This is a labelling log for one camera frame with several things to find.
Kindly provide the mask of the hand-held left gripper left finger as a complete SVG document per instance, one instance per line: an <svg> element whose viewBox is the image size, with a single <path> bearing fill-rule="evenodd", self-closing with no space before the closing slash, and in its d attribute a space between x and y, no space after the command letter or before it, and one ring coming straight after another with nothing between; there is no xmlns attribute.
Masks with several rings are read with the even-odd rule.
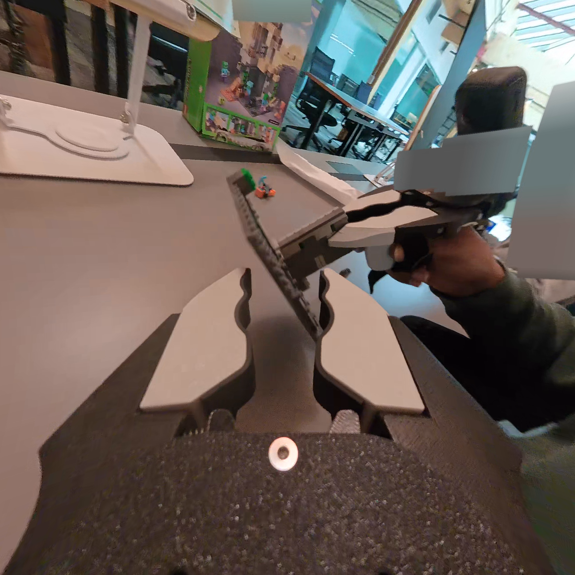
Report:
<svg viewBox="0 0 575 575"><path fill-rule="evenodd" d="M249 268L236 268L183 308L140 401L143 412L189 412L207 419L218 409L233 417L255 393Z"/></svg>

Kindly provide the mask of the green toy set box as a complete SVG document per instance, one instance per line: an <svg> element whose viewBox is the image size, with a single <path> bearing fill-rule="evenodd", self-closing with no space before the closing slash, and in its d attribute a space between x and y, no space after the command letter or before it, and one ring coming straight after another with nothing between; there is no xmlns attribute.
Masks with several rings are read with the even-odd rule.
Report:
<svg viewBox="0 0 575 575"><path fill-rule="evenodd" d="M314 28L240 22L212 40L189 40L183 117L198 135L273 151Z"/></svg>

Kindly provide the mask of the black office chair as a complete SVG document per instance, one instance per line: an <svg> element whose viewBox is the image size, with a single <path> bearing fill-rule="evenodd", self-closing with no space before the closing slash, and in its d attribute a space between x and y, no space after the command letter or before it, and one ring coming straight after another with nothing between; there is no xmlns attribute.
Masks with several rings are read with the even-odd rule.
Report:
<svg viewBox="0 0 575 575"><path fill-rule="evenodd" d="M304 147L310 140L317 139L316 133L320 126L335 126L336 120L333 118L326 107L331 100L331 93L323 87L323 84L332 86L331 76L335 60L330 58L318 47L314 48L311 63L306 80L301 92L296 99L296 108L308 120L309 127L301 130Z"/></svg>

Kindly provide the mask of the dark slanted panel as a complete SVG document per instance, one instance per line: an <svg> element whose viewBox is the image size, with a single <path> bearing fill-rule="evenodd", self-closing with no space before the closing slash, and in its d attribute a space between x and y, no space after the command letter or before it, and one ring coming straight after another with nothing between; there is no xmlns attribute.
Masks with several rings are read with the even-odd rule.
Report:
<svg viewBox="0 0 575 575"><path fill-rule="evenodd" d="M456 92L468 76L486 35L485 1L476 1L445 82L437 86L424 107L404 150L426 149L454 110Z"/></svg>

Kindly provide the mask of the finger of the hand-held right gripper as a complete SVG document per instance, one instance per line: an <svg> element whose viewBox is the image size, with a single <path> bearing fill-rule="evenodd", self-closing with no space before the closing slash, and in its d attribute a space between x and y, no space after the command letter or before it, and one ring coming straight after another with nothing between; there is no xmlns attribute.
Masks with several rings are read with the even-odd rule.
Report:
<svg viewBox="0 0 575 575"><path fill-rule="evenodd" d="M439 215L432 199L416 190L380 191L344 207L346 224L412 224Z"/></svg>
<svg viewBox="0 0 575 575"><path fill-rule="evenodd" d="M394 240L396 228L435 217L435 212L391 212L366 220L348 223L328 239L328 245L336 248L366 248L389 246Z"/></svg>

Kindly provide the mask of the white paper bag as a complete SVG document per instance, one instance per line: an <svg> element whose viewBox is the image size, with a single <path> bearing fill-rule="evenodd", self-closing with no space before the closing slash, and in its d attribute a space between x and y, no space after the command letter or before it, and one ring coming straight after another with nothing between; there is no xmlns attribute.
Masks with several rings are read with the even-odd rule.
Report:
<svg viewBox="0 0 575 575"><path fill-rule="evenodd" d="M365 192L357 190L348 182L316 167L282 140L279 140L276 144L275 152L282 165L307 183L332 197L342 206L349 205L365 195Z"/></svg>

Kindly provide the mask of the person's torso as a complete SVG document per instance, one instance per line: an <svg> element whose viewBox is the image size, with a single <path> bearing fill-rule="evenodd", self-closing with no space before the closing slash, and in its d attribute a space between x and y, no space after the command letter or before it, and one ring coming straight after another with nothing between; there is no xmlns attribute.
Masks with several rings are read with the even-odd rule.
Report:
<svg viewBox="0 0 575 575"><path fill-rule="evenodd" d="M557 574L574 574L574 388L522 381L499 422L521 454L528 513Z"/></svg>

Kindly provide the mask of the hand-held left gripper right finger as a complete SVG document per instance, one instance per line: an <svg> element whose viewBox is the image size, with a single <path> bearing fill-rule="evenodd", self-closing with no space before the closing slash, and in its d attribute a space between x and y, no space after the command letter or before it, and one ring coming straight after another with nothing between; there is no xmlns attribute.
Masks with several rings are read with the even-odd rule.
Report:
<svg viewBox="0 0 575 575"><path fill-rule="evenodd" d="M320 406L333 418L341 410L421 415L424 402L384 308L332 269L320 273L319 297L313 394Z"/></svg>

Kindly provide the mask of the white book stand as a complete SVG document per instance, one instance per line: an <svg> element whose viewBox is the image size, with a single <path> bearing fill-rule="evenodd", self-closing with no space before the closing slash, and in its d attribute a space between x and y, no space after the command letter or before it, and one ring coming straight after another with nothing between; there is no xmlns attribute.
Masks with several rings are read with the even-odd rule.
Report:
<svg viewBox="0 0 575 575"><path fill-rule="evenodd" d="M1 94L1 175L186 187L194 176L159 132L138 123L152 22L206 40L193 1L128 1L137 14L119 119Z"/></svg>

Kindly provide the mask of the grey brick baseplate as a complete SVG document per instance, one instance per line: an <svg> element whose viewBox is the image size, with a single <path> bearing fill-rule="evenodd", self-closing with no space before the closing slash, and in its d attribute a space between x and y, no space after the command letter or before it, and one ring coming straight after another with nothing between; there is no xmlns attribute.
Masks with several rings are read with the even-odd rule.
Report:
<svg viewBox="0 0 575 575"><path fill-rule="evenodd" d="M265 233L248 198L255 191L254 178L247 169L241 168L228 176L226 180L247 241L307 333L314 341L317 341L321 335L319 320L313 313L299 284L292 277L279 247Z"/></svg>

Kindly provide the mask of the person's right forearm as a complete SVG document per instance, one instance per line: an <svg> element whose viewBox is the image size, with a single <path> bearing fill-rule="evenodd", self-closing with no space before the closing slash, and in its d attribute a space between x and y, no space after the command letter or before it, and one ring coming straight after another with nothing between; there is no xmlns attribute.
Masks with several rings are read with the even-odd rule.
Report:
<svg viewBox="0 0 575 575"><path fill-rule="evenodd" d="M544 396L554 393L574 403L574 316L498 265L504 277L493 288L466 297L431 291L487 355L527 376Z"/></svg>

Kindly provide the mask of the wood-edged office table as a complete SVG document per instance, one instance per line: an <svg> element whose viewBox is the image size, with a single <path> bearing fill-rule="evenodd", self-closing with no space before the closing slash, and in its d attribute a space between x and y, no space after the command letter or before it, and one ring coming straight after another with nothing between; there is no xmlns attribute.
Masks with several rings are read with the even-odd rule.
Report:
<svg viewBox="0 0 575 575"><path fill-rule="evenodd" d="M312 104L311 118L309 120L311 125L301 143L301 149L307 148L309 142L319 130L322 120L327 117L328 104L333 102L340 103L345 108L348 108L349 113L344 119L343 125L346 123L351 124L339 148L335 151L336 156L347 156L365 129L375 132L378 137L376 146L366 155L366 161L371 160L385 139L394 139L399 144L408 138L408 131L392 122L391 119L386 119L381 113L355 97L349 96L310 72L306 73L306 77L314 88L320 90L320 95L317 104Z"/></svg>

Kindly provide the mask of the grey desk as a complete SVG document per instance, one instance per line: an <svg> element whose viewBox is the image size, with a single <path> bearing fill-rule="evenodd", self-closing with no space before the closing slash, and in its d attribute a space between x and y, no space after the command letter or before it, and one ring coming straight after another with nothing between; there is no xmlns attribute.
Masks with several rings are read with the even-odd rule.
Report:
<svg viewBox="0 0 575 575"><path fill-rule="evenodd" d="M38 451L170 315L250 267L257 389L248 432L326 432L313 399L313 342L245 241L226 177L246 166L277 197L258 208L282 239L336 205L281 164L227 162L180 112L143 104L140 123L180 145L186 188L1 177L1 570L40 486Z"/></svg>

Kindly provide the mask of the person's right hand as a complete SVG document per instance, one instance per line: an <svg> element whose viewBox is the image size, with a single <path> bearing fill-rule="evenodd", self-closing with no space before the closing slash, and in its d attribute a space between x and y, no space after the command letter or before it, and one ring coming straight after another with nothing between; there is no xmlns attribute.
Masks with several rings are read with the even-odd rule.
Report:
<svg viewBox="0 0 575 575"><path fill-rule="evenodd" d="M426 284L432 291L454 298L495 288L506 277L506 268L469 226L461 228L454 237L433 240L429 252L431 260L427 265L410 274L391 271L391 277L413 287Z"/></svg>

